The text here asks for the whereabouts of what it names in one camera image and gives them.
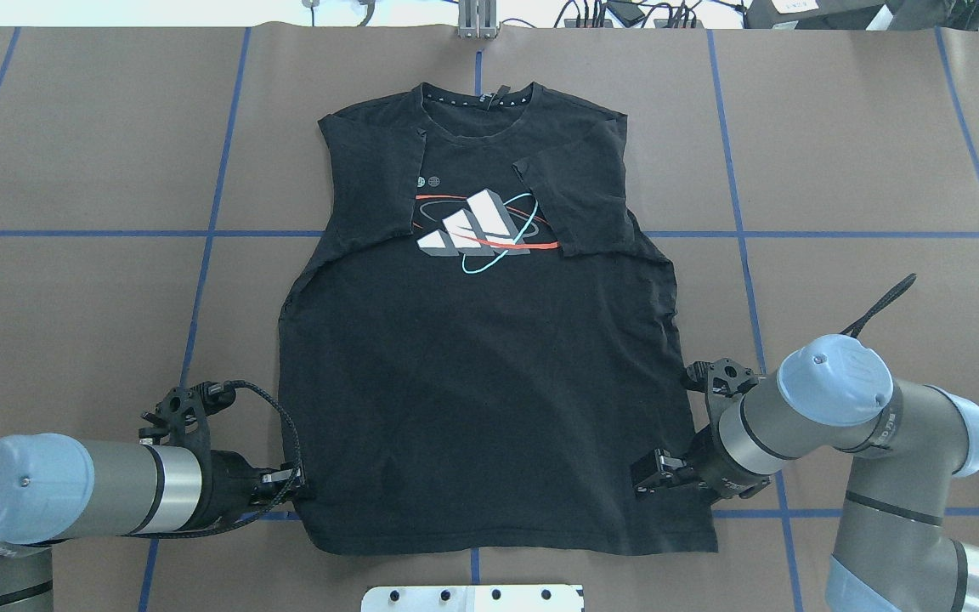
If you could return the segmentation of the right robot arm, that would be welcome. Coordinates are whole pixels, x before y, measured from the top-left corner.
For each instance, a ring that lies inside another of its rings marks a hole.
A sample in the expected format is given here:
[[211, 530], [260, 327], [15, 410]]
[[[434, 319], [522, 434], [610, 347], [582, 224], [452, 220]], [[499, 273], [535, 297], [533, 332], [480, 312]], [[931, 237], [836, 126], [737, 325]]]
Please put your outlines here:
[[684, 488], [749, 497], [819, 448], [852, 458], [826, 601], [832, 611], [979, 611], [979, 547], [942, 527], [949, 486], [979, 472], [979, 405], [898, 379], [858, 338], [830, 334], [758, 376], [691, 364], [710, 423], [683, 453], [633, 462], [638, 496]]

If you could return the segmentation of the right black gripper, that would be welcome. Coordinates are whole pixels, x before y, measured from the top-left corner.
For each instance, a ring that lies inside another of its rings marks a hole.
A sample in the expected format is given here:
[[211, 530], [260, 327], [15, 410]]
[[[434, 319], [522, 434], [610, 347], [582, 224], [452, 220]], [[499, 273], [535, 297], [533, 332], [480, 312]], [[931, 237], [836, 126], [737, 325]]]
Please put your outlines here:
[[631, 465], [634, 500], [640, 501], [663, 490], [699, 488], [704, 502], [734, 497], [750, 499], [772, 484], [772, 475], [758, 475], [731, 458], [714, 427], [707, 425], [694, 435], [685, 460], [668, 450], [655, 449]]

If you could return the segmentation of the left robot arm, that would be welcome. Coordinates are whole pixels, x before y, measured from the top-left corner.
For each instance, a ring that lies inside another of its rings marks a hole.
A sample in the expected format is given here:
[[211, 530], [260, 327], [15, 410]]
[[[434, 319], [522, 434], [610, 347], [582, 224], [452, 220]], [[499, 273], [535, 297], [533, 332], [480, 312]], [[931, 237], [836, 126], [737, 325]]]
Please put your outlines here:
[[54, 608], [60, 542], [225, 534], [302, 490], [294, 462], [252, 467], [230, 450], [8, 435], [0, 439], [0, 611]]

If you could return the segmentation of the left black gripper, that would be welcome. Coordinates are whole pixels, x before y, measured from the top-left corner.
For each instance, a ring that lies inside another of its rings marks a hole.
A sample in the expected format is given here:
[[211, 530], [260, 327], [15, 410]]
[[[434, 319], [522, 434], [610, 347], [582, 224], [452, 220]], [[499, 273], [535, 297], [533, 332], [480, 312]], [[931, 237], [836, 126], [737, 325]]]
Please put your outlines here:
[[[308, 497], [302, 469], [252, 467], [232, 450], [210, 450], [210, 484], [199, 505], [199, 527], [225, 527], [237, 522], [260, 499], [261, 513], [291, 512], [292, 504]], [[273, 488], [260, 495], [259, 488]]]

